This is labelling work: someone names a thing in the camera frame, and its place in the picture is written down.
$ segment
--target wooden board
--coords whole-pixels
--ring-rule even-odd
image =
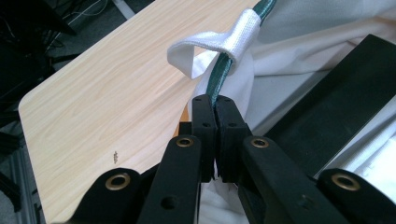
[[[157,0],[29,92],[20,114],[48,223],[65,222],[93,181],[161,160],[191,97],[166,61],[182,37],[229,30],[256,1]]]

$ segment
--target green cable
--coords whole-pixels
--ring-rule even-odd
[[[259,15],[262,22],[264,22],[265,18],[274,8],[276,0],[266,0],[260,1],[259,3],[254,6],[253,10]],[[210,74],[209,82],[207,83],[206,94],[210,96],[210,102],[212,106],[215,105],[221,87],[227,77],[228,73],[230,72],[231,66],[233,65],[233,60],[226,54],[221,53],[218,57],[218,60],[215,63],[215,66]]]

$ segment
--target screw hole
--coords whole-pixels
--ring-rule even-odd
[[[265,141],[264,139],[260,139],[260,138],[255,138],[255,139],[251,140],[251,145],[253,145],[254,147],[268,147],[269,146],[267,141]]]
[[[165,197],[161,200],[161,207],[166,210],[175,209],[178,206],[178,199],[175,196]]]
[[[106,181],[106,188],[109,190],[120,190],[126,188],[130,182],[131,177],[126,173],[113,175]]]
[[[338,187],[346,190],[355,191],[361,188],[361,185],[349,175],[335,174],[332,175],[332,182]]]
[[[176,144],[179,147],[190,147],[192,144],[194,144],[194,142],[190,138],[180,138],[176,141]]]

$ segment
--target white fabric loop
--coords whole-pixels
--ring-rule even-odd
[[[216,52],[225,52],[233,60],[233,73],[240,64],[245,51],[257,38],[261,19],[252,9],[242,12],[238,21],[227,33],[203,32],[189,36],[172,45],[167,52],[170,64],[178,68],[187,77],[200,76],[215,57]],[[194,59],[194,47],[209,49]]]

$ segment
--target white cloth bag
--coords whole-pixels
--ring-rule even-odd
[[[205,93],[216,51],[227,52],[235,64],[220,94],[236,102],[255,134],[268,131],[368,34],[396,43],[394,0],[278,0],[261,29],[257,22],[260,23],[260,19],[254,12],[246,10],[230,32],[190,36],[168,50],[169,63],[186,76],[203,76],[194,96]],[[209,51],[194,58],[195,46]],[[393,99],[362,130],[368,133],[375,127],[384,126],[385,122],[390,123],[390,126],[384,126],[386,137],[380,134],[382,138],[376,139],[375,149],[367,144],[366,151],[370,152],[363,151],[352,162],[354,166],[347,164],[344,167],[372,181],[394,202],[396,177],[378,179],[374,177],[378,172],[370,174],[361,166],[370,158],[375,161],[378,155],[396,156],[396,144],[390,152],[376,153],[384,145],[389,145],[389,139],[396,140],[395,112],[396,100]],[[362,136],[364,134],[358,135],[344,150]],[[203,184],[200,223],[248,223],[236,192],[234,185],[223,184],[220,180]]]

